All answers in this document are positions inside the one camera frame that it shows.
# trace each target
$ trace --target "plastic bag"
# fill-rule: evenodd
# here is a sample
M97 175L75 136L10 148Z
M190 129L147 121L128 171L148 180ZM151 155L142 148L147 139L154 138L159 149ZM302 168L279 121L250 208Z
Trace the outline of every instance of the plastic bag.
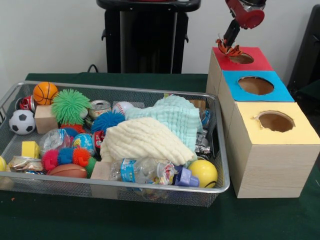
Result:
M13 156L13 159L8 163L11 172L28 172L44 170L41 159L26 157L26 156Z
M65 129L53 129L48 131L40 139L39 147L40 153L43 156L47 151L51 149L62 149L71 147L71 138L67 134Z

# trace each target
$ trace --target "yellow ball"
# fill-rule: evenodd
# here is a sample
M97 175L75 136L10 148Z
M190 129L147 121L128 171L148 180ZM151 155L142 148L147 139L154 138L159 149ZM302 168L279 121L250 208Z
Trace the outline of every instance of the yellow ball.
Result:
M6 161L0 156L0 171L6 171L7 164Z
M218 181L216 167L207 160L196 160L189 166L192 176L199 179L199 188L213 188Z

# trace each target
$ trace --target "soccer ball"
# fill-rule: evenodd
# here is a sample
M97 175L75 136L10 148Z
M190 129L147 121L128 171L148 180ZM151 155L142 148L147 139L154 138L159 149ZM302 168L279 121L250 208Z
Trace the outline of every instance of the soccer ball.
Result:
M16 134L30 134L36 129L34 114L29 110L17 110L10 118L9 126Z

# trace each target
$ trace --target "green table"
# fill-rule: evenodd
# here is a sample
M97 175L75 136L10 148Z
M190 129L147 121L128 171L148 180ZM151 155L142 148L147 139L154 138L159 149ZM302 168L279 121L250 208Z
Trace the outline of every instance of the green table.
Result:
M207 76L29 74L26 80L204 92ZM314 167L300 198L237 199L231 186L210 208L0 191L0 239L319 239L319 184Z

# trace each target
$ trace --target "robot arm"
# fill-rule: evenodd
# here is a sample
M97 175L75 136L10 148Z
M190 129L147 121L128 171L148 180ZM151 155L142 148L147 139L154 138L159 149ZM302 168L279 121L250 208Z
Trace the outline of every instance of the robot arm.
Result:
M240 28L253 29L257 27L265 18L264 8L267 0L225 0L232 17L225 35L223 43L226 48L230 48L235 42Z

